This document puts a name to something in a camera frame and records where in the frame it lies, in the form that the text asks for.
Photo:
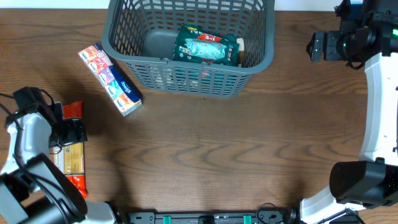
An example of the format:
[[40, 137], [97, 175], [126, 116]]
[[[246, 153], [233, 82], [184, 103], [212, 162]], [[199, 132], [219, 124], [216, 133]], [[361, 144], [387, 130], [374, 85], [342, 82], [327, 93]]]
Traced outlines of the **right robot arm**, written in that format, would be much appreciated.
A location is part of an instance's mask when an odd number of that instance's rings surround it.
[[359, 212], [397, 203], [397, 1], [343, 0], [336, 31], [316, 32], [313, 61], [364, 70], [366, 130], [357, 161], [338, 162], [326, 188], [300, 202], [300, 223], [361, 223]]

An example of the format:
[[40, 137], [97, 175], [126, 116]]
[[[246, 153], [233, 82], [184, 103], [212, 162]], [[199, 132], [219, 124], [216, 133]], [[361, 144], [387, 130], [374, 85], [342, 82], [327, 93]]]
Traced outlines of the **mint green wipes packet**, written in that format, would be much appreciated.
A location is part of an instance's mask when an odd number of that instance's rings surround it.
[[226, 56], [226, 46], [219, 42], [210, 42], [199, 39], [185, 39], [185, 46], [180, 46], [179, 50], [190, 56], [218, 60]]

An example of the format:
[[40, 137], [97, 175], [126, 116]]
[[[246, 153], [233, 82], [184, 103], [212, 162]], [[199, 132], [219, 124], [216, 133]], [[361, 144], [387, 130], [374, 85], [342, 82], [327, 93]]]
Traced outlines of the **brown cookie pouch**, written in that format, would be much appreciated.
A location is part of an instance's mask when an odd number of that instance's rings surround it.
[[245, 46], [244, 46], [244, 39], [243, 38], [237, 38], [236, 42], [239, 44], [239, 62], [238, 65], [241, 66], [244, 60], [244, 51], [245, 51]]

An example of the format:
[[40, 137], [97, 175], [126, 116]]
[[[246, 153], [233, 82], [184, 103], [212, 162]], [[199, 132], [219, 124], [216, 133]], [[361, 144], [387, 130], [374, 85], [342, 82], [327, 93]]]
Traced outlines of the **Kleenex tissue multipack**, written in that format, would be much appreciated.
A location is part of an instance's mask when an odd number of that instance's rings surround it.
[[141, 97], [117, 70], [100, 44], [91, 45], [79, 51], [78, 55], [123, 116], [142, 106]]

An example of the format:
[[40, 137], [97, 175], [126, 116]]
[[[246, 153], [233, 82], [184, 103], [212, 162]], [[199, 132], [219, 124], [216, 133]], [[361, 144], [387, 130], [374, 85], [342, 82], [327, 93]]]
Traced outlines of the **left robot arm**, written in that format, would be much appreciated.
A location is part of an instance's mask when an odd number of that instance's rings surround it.
[[1, 216], [8, 223], [121, 223], [108, 202], [87, 202], [50, 160], [49, 150], [87, 140], [80, 118], [63, 118], [60, 102], [26, 86], [10, 97], [18, 110], [8, 112], [9, 154], [1, 169]]

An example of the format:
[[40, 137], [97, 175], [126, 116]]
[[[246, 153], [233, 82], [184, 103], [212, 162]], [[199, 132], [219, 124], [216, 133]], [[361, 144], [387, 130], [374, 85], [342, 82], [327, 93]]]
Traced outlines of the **beige paper pouch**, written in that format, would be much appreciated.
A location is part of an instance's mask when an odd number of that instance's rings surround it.
[[182, 92], [199, 92], [198, 86], [198, 70], [190, 70], [187, 68], [172, 67], [152, 67], [154, 86], [161, 90], [182, 91]]

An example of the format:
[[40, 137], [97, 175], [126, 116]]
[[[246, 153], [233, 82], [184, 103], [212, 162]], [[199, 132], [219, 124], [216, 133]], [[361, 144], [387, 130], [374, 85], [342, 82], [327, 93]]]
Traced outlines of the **orange spaghetti packet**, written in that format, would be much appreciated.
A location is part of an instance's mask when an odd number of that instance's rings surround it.
[[53, 147], [50, 155], [57, 168], [78, 189], [83, 198], [86, 198], [88, 192], [85, 180], [84, 143], [71, 144], [62, 149]]

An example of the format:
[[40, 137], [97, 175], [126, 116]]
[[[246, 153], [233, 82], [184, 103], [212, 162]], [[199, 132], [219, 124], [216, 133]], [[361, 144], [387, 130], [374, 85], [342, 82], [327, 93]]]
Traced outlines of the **green Nescafe coffee bag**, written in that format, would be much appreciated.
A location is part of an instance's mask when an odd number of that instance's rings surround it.
[[[218, 60], [210, 60], [195, 56], [190, 56], [179, 50], [180, 46], [185, 46], [185, 39], [199, 39], [210, 42], [219, 42], [226, 46], [225, 54], [226, 56]], [[236, 42], [236, 37], [233, 35], [218, 35], [214, 32], [207, 32], [200, 27], [182, 24], [180, 32], [178, 33], [174, 50], [172, 54], [172, 60], [180, 62], [190, 62], [190, 63], [210, 63], [218, 65], [226, 65], [237, 67], [239, 62], [239, 44]]]

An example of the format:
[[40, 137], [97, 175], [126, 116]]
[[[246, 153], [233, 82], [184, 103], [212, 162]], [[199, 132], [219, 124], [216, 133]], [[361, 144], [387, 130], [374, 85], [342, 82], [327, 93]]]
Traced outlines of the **grey plastic lattice basket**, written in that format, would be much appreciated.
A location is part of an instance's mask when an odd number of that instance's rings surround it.
[[[232, 97], [244, 88], [253, 74], [265, 70], [272, 62], [274, 6], [274, 0], [111, 1], [101, 43], [110, 57], [124, 62], [147, 88], [161, 90], [153, 85], [152, 67], [181, 67], [198, 70], [199, 92], [171, 92]], [[242, 65], [172, 60], [175, 39], [182, 24], [243, 38]]]

